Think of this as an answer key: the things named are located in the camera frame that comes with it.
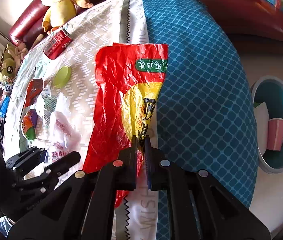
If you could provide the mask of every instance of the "green label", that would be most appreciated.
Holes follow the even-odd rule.
[[[135,67],[138,71],[165,73],[168,60],[164,59],[138,59]]]

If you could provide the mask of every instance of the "yellow duck plush toy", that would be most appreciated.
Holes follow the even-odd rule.
[[[48,34],[76,16],[74,3],[81,8],[91,8],[93,6],[89,0],[42,0],[42,3],[50,7],[42,23],[45,32],[47,32],[49,24],[53,27]]]

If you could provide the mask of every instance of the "bolt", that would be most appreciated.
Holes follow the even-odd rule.
[[[82,177],[84,177],[85,176],[85,172],[84,171],[77,171],[76,173],[75,173],[75,177],[77,178],[77,179],[81,179]]]
[[[113,162],[113,165],[115,166],[115,167],[121,167],[121,166],[123,166],[123,161],[121,161],[121,160],[116,160],[116,161],[114,161]]]
[[[198,172],[198,174],[199,174],[199,176],[200,177],[207,177],[208,176],[208,171],[206,171],[206,170],[200,170],[199,172]]]
[[[170,165],[170,161],[168,160],[162,160],[160,162],[160,165],[162,165],[163,167],[168,167]]]

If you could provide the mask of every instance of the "red leather sofa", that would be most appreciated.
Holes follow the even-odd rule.
[[[104,0],[90,0],[97,4]],[[265,0],[200,0],[237,50],[283,54],[283,13]],[[14,44],[30,47],[43,33],[41,23],[48,7],[34,0],[10,30]]]

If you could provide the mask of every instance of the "light green oval object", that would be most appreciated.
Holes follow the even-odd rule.
[[[71,78],[72,69],[70,67],[64,66],[60,68],[54,77],[53,84],[58,88],[62,88],[67,84],[69,78]]]

